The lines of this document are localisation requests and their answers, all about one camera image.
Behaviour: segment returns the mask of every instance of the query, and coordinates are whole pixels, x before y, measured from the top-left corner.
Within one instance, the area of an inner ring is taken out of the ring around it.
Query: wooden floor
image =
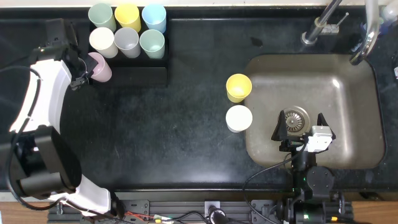
[[[48,205],[36,202],[36,206]],[[355,220],[372,224],[398,223],[398,202],[353,202]],[[28,224],[47,222],[47,212],[36,212],[17,202],[0,202],[2,224]]]

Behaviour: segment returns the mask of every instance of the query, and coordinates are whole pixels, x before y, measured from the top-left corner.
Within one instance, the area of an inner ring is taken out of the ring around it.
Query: plastic cup
[[[149,29],[166,31],[166,9],[160,4],[150,4],[142,10],[142,19]]]
[[[88,18],[96,27],[106,27],[112,32],[116,30],[112,7],[105,4],[95,4],[88,11]]]
[[[114,34],[114,43],[128,58],[136,58],[141,53],[136,30],[125,27]]]
[[[93,30],[89,41],[90,45],[106,58],[113,58],[118,54],[118,48],[114,44],[113,32],[106,27]]]
[[[243,74],[231,75],[226,82],[228,99],[233,103],[242,102],[251,92],[251,81]]]
[[[88,55],[98,62],[97,66],[93,70],[94,74],[91,76],[91,78],[99,82],[107,82],[109,79],[111,79],[112,70],[108,63],[106,63],[104,57],[97,52],[90,52]]]
[[[157,30],[147,30],[141,34],[139,44],[150,58],[162,58],[164,56],[164,36]]]
[[[130,27],[137,32],[141,30],[139,10],[135,4],[121,4],[114,11],[114,16],[122,27]]]
[[[246,130],[253,121],[253,115],[249,108],[236,105],[231,107],[225,116],[228,129],[234,133]]]

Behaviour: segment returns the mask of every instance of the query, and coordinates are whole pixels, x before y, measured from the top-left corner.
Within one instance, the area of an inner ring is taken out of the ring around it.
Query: chrome faucet
[[[310,32],[302,34],[302,42],[307,45],[314,44],[322,30],[326,27],[326,23],[331,14],[336,10],[342,0],[332,0],[326,7],[322,15],[315,19],[314,25]],[[376,43],[377,36],[379,35],[379,4],[377,0],[365,0],[366,8],[366,36],[361,46],[349,59],[352,65],[357,65],[372,51],[374,43]]]

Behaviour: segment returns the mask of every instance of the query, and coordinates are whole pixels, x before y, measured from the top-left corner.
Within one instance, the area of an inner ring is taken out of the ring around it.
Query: drain strainer
[[[293,106],[284,109],[287,134],[300,136],[304,132],[309,131],[310,117],[308,113],[301,107]]]

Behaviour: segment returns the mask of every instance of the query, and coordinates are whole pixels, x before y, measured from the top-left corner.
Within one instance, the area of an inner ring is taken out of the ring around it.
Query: sink
[[[286,152],[271,136],[285,111],[289,134],[317,125],[323,113],[336,139],[317,155],[319,166],[335,169],[376,167],[384,156],[376,81],[371,66],[349,63],[349,55],[261,55],[244,74],[252,92],[244,104],[253,114],[246,130],[246,149],[254,162],[268,167]]]

